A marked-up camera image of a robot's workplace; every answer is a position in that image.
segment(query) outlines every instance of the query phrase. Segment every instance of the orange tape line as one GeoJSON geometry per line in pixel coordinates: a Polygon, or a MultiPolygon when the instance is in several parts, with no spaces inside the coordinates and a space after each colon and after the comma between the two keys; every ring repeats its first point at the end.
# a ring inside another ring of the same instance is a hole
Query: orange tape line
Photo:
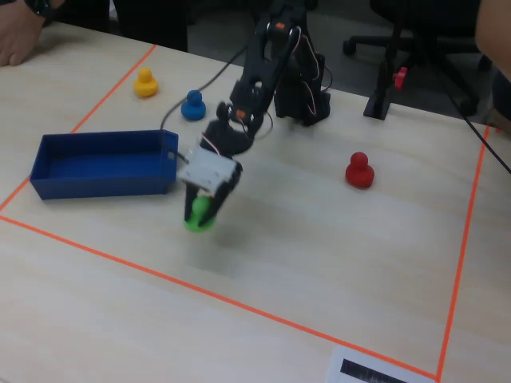
{"type": "Polygon", "coordinates": [[[249,311],[249,312],[251,312],[253,314],[258,314],[258,315],[260,315],[262,317],[271,319],[272,321],[275,321],[275,322],[278,322],[278,323],[282,323],[285,326],[290,326],[290,327],[292,327],[292,328],[294,328],[296,330],[303,331],[305,333],[314,335],[316,337],[326,339],[326,340],[328,340],[330,342],[337,343],[338,345],[344,345],[346,347],[349,347],[350,349],[355,349],[355,350],[357,350],[357,351],[359,351],[361,353],[365,353],[367,355],[371,355],[372,357],[376,357],[377,359],[381,359],[382,361],[386,361],[386,362],[391,363],[393,365],[402,367],[403,369],[407,369],[407,370],[412,371],[414,373],[418,373],[419,375],[422,375],[424,377],[428,377],[428,378],[431,378],[431,379],[435,378],[435,375],[433,373],[427,373],[426,371],[418,369],[417,367],[413,367],[412,365],[407,365],[406,363],[404,363],[402,361],[398,361],[398,360],[393,359],[391,357],[386,357],[385,355],[382,355],[380,353],[376,353],[376,352],[371,351],[369,349],[365,349],[365,348],[363,348],[363,347],[361,347],[359,345],[354,345],[352,343],[345,342],[345,341],[343,341],[341,339],[338,339],[338,338],[332,337],[330,335],[321,333],[319,331],[310,329],[309,327],[299,325],[298,323],[294,323],[294,322],[288,321],[287,319],[284,319],[284,318],[281,318],[281,317],[277,317],[276,315],[267,313],[266,311],[262,311],[262,310],[256,309],[255,307],[252,307],[252,306],[249,306],[249,305],[245,305],[242,302],[238,302],[238,301],[235,301],[234,299],[230,299],[230,298],[224,297],[223,295],[217,294],[217,293],[215,293],[213,291],[210,291],[210,290],[206,290],[206,289],[204,289],[202,287],[198,287],[198,286],[193,285],[193,284],[191,284],[189,282],[185,282],[185,281],[183,281],[181,279],[171,277],[170,275],[163,274],[163,273],[161,273],[159,271],[155,271],[155,270],[149,269],[147,267],[138,265],[136,263],[127,261],[125,259],[121,259],[121,258],[115,257],[113,255],[106,254],[103,251],[95,250],[95,249],[93,249],[91,247],[87,247],[85,245],[81,245],[80,243],[73,242],[73,241],[71,241],[69,239],[62,238],[62,237],[60,237],[58,235],[49,233],[48,231],[44,231],[42,229],[38,229],[36,227],[27,225],[26,223],[22,223],[22,222],[16,221],[15,219],[7,218],[7,217],[5,217],[3,215],[0,215],[0,220],[5,221],[7,223],[12,223],[13,225],[16,225],[18,227],[22,227],[22,228],[30,230],[30,231],[33,231],[34,233],[38,233],[40,235],[44,235],[44,236],[46,236],[48,238],[55,239],[55,240],[57,240],[59,242],[65,243],[65,244],[70,245],[72,247],[76,247],[76,248],[78,248],[80,250],[83,250],[83,251],[87,251],[87,252],[89,252],[91,254],[98,255],[98,256],[100,256],[102,258],[109,259],[110,261],[114,261],[116,263],[120,263],[121,265],[124,265],[124,266],[127,266],[127,267],[131,267],[131,268],[139,270],[139,271],[143,271],[143,272],[145,272],[147,274],[154,275],[155,277],[158,277],[158,278],[165,279],[167,281],[170,281],[170,282],[175,283],[177,285],[180,285],[182,287],[186,287],[187,289],[194,290],[194,291],[196,291],[198,293],[207,295],[209,297],[212,297],[214,299],[218,299],[218,300],[220,300],[222,302],[225,302],[225,303],[228,303],[230,305],[239,307],[240,309],[249,311]]]}
{"type": "MultiPolygon", "coordinates": [[[[486,126],[485,140],[488,140],[489,126],[486,126]]],[[[461,241],[460,257],[458,259],[458,268],[456,269],[456,278],[454,279],[453,294],[450,299],[449,316],[447,317],[446,331],[442,342],[442,351],[438,360],[437,376],[435,381],[440,383],[444,364],[446,363],[447,346],[449,345],[450,332],[453,328],[454,311],[456,311],[456,301],[458,300],[458,292],[460,290],[461,273],[463,272],[463,263],[465,262],[466,245],[469,242],[470,224],[472,223],[473,206],[476,202],[477,186],[479,185],[479,177],[481,175],[482,162],[485,159],[485,145],[481,144],[479,150],[479,158],[477,160],[476,173],[473,177],[472,192],[470,194],[469,208],[466,212],[465,228],[463,230],[463,240],[461,241]]]]}
{"type": "Polygon", "coordinates": [[[30,177],[26,177],[25,180],[23,182],[20,183],[20,185],[16,188],[16,190],[14,190],[12,193],[10,193],[10,195],[7,197],[7,199],[5,201],[3,201],[3,203],[0,205],[0,211],[2,211],[4,209],[5,206],[7,206],[10,201],[12,201],[14,199],[14,197],[16,195],[18,195],[18,193],[29,183],[29,180],[30,180],[30,177]]]}
{"type": "MultiPolygon", "coordinates": [[[[85,122],[99,109],[100,106],[103,105],[103,103],[110,97],[112,94],[122,85],[123,82],[126,81],[126,79],[131,76],[131,74],[140,66],[142,62],[145,61],[147,57],[153,52],[153,50],[156,48],[156,45],[153,45],[150,50],[147,51],[147,53],[142,56],[142,58],[137,61],[137,63],[113,86],[113,88],[110,89],[106,95],[101,98],[101,100],[94,106],[94,108],[87,113],[87,116],[85,116],[77,126],[74,127],[74,129],[71,131],[71,133],[76,133],[79,128],[83,126],[85,122]]],[[[18,193],[29,183],[29,177],[27,177],[17,188],[14,190],[9,197],[0,205],[0,211],[2,211],[15,197],[18,195],[18,193]]]]}

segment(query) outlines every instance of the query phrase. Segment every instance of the red object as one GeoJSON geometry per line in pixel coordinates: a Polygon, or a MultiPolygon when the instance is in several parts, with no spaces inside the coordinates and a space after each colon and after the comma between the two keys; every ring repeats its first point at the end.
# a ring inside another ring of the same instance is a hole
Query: red object
{"type": "Polygon", "coordinates": [[[368,188],[374,180],[374,170],[368,165],[369,160],[362,152],[351,156],[351,163],[346,169],[346,180],[356,188],[368,188]]]}
{"type": "Polygon", "coordinates": [[[394,73],[394,85],[396,87],[397,90],[401,90],[402,89],[402,85],[403,83],[405,82],[405,77],[406,77],[406,74],[408,73],[408,68],[406,68],[405,66],[403,66],[399,72],[397,73],[394,73]]]}

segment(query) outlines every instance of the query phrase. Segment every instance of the robotic arm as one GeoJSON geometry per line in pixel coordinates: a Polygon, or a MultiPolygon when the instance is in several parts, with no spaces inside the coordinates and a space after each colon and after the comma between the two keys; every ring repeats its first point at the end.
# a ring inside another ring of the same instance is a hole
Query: robotic arm
{"type": "Polygon", "coordinates": [[[277,117],[289,116],[310,126],[330,114],[330,94],[321,91],[325,57],[314,51],[301,6],[276,3],[255,30],[241,78],[221,102],[217,120],[209,123],[199,147],[188,158],[179,177],[186,183],[184,220],[200,190],[211,198],[199,226],[216,216],[238,184],[243,168],[233,159],[254,143],[264,114],[275,98],[277,117]],[[271,43],[271,59],[265,56],[271,43]],[[230,122],[243,127],[235,130],[230,122]]]}

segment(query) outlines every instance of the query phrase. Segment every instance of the wristwatch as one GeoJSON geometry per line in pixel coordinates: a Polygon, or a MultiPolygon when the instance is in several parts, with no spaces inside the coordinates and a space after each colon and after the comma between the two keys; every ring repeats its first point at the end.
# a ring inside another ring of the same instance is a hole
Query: wristwatch
{"type": "Polygon", "coordinates": [[[50,20],[55,14],[50,0],[25,0],[26,5],[37,15],[50,20]]]}

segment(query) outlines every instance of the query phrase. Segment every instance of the blue box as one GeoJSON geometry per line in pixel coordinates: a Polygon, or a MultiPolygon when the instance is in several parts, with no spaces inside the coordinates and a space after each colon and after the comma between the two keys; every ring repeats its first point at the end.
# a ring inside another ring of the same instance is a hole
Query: blue box
{"type": "Polygon", "coordinates": [[[163,131],[44,135],[30,182],[41,199],[164,194],[176,180],[178,135],[163,131]]]}

